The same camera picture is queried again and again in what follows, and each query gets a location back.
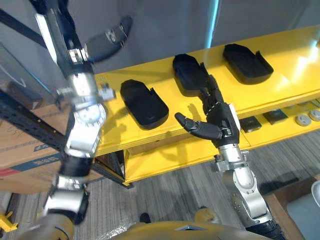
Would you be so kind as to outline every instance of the yellow clamp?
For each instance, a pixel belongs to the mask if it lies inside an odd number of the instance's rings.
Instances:
[[[3,229],[6,233],[18,228],[18,223],[11,223],[8,219],[12,214],[12,211],[10,211],[7,215],[0,214],[0,229]]]

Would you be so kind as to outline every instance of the yellow shelf board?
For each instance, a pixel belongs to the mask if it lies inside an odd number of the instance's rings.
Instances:
[[[288,116],[284,121],[271,125],[267,119],[260,114],[255,116],[262,125],[259,130],[248,133],[245,133],[243,130],[241,131],[250,143],[250,148],[257,148],[320,129],[320,121],[312,120],[308,126],[300,126],[296,123],[296,116],[300,114],[308,116],[310,110],[320,111],[319,108],[310,102],[303,106],[295,105],[282,108],[281,110]]]
[[[320,25],[285,31],[237,42],[260,51],[274,69],[266,81],[255,85],[239,83],[223,59],[224,46],[190,53],[204,62],[218,82],[223,98],[233,103],[240,119],[320,97],[320,51],[317,41]],[[181,112],[189,118],[205,120],[198,97],[183,96],[176,84],[172,67],[174,57],[148,62],[96,75],[97,84],[109,83],[117,99],[106,104],[108,118],[102,129],[97,155],[139,146],[185,131],[174,118]],[[165,123],[142,130],[128,114],[120,96],[121,83],[134,79],[154,88],[169,108]]]
[[[288,118],[271,125],[262,115],[256,116],[262,127],[259,130],[240,134],[240,148],[254,149],[287,138],[320,129],[320,121],[312,121],[308,126],[295,122],[299,114],[308,115],[310,110],[320,110],[312,103],[295,105],[282,109]],[[196,137],[165,145],[151,151],[130,155],[125,152],[125,182],[131,183],[147,177],[163,174],[179,168],[203,163],[213,159],[218,150],[209,140]]]
[[[242,149],[250,146],[242,134],[240,135],[239,146]],[[213,159],[216,154],[218,154],[218,150],[210,140],[194,136],[175,144],[165,145],[136,155],[130,155],[126,151],[124,154],[125,182],[131,183],[203,163]]]

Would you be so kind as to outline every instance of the gray wall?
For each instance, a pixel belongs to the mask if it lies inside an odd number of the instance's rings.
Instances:
[[[69,11],[82,43],[133,18],[125,47],[96,64],[96,73],[124,68],[205,48],[211,0],[70,0]],[[27,0],[0,0],[0,7],[39,32]],[[212,45],[320,24],[320,0],[220,0]],[[54,91],[66,84],[48,52],[0,23],[0,41]],[[1,79],[8,78],[0,73]]]
[[[212,46],[320,24],[320,0],[220,0]]]

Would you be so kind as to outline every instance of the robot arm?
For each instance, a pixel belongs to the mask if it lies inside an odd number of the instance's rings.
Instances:
[[[91,39],[82,48],[68,12],[68,0],[30,0],[36,9],[42,37],[53,61],[69,87],[60,94],[70,100],[71,111],[59,169],[43,207],[43,217],[20,239],[72,239],[74,225],[85,218],[89,193],[88,175],[107,111],[104,101],[114,99],[108,85],[97,88],[91,63],[115,54],[124,44],[132,25],[122,22]]]
[[[284,240],[247,163],[249,152],[239,148],[240,123],[235,108],[224,102],[215,78],[208,74],[203,63],[200,70],[206,76],[206,89],[201,90],[200,98],[207,122],[195,122],[181,113],[176,113],[175,117],[190,134],[211,140],[218,149],[219,155],[214,156],[214,169],[223,172],[222,180],[232,206],[245,228],[271,239]]]

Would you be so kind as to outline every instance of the gray carpet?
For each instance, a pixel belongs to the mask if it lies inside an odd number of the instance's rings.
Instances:
[[[264,194],[319,174],[320,130],[252,150],[249,161]],[[223,224],[242,227],[221,175],[212,172],[210,162],[135,182],[129,190],[108,179],[88,189],[90,206],[85,221],[75,228],[75,240],[107,240],[136,223],[143,212],[152,222],[192,220],[200,206],[214,209]],[[30,226],[44,197],[44,193],[19,196],[15,211],[19,229],[4,239],[16,239]]]

